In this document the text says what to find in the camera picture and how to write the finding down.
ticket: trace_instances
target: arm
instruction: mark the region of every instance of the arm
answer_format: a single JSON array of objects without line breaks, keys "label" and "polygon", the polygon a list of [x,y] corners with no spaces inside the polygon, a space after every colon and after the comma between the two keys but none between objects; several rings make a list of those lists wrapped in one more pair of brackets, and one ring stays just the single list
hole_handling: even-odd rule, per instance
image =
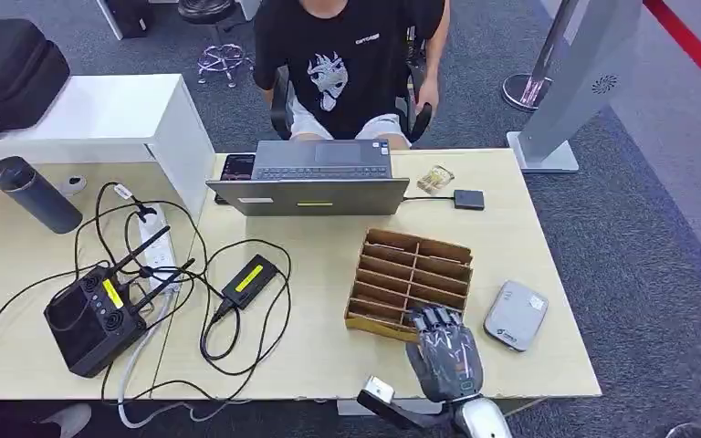
[{"label": "arm", "polygon": [[265,98],[265,102],[267,102],[267,105],[270,106],[273,104],[273,94],[274,94],[275,89],[263,89],[262,90],[262,96]]},{"label": "arm", "polygon": [[276,34],[277,10],[273,2],[264,2],[254,18],[254,39],[256,44],[256,61],[254,65],[254,82],[262,89],[265,102],[270,107],[273,103],[276,70],[286,64]]},{"label": "arm", "polygon": [[420,112],[426,103],[430,103],[432,114],[436,114],[436,107],[439,105],[439,61],[442,59],[442,52],[445,51],[449,27],[450,0],[445,0],[439,26],[425,43],[425,78],[417,96],[417,112]]},{"label": "arm", "polygon": [[447,29],[450,27],[450,0],[445,0],[445,10],[442,13],[442,20],[439,27],[425,43],[425,80],[439,76],[439,61],[442,59],[442,52],[445,50],[447,41]]}]

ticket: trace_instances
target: cardboard organizer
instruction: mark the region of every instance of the cardboard organizer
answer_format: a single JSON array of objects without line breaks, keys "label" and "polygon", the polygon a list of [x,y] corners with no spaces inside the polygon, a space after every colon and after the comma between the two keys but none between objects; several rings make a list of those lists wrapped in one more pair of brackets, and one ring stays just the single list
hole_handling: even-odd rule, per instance
[{"label": "cardboard organizer", "polygon": [[471,260],[471,250],[463,246],[369,230],[345,309],[345,326],[417,341],[407,311],[436,304],[463,316]]}]

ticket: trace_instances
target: robotic hand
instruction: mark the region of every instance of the robotic hand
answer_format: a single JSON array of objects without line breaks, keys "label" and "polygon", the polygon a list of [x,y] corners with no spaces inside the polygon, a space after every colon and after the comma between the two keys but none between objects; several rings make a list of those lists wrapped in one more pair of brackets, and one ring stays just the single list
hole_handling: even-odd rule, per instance
[{"label": "robotic hand", "polygon": [[482,362],[474,336],[457,313],[431,306],[415,310],[410,318],[418,343],[406,345],[407,358],[431,402],[442,402],[437,415],[406,411],[392,402],[393,388],[370,377],[356,399],[362,406],[401,428],[427,429],[450,422],[470,438],[511,438],[504,415],[479,393]]},{"label": "robotic hand", "polygon": [[474,335],[455,312],[428,307],[410,316],[418,343],[406,345],[407,358],[432,402],[453,402],[479,396],[482,363]]}]

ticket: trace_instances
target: white shorts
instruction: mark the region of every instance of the white shorts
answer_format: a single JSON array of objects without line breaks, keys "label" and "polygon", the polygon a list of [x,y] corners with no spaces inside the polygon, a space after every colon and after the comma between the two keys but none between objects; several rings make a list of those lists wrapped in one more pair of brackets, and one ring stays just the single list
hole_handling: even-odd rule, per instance
[{"label": "white shorts", "polygon": [[[291,100],[291,113],[294,120],[291,124],[292,139],[299,134],[315,134],[322,139],[333,140],[333,137],[326,128],[321,126],[315,116],[310,114],[310,111],[303,107],[296,97]],[[356,139],[374,140],[388,134],[401,135],[404,141],[407,142],[407,147],[412,146],[407,140],[407,137],[402,133],[402,127],[399,126],[399,116],[396,114],[383,114],[368,121],[364,124],[364,127],[361,128]]]}]

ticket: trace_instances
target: red stripe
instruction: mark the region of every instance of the red stripe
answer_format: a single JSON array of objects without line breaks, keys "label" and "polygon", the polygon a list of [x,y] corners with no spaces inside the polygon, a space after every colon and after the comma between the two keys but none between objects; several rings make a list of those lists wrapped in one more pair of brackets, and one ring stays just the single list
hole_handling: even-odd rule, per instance
[{"label": "red stripe", "polygon": [[701,69],[701,41],[689,30],[683,21],[664,3],[663,0],[643,0],[657,21],[667,30],[679,46]]}]

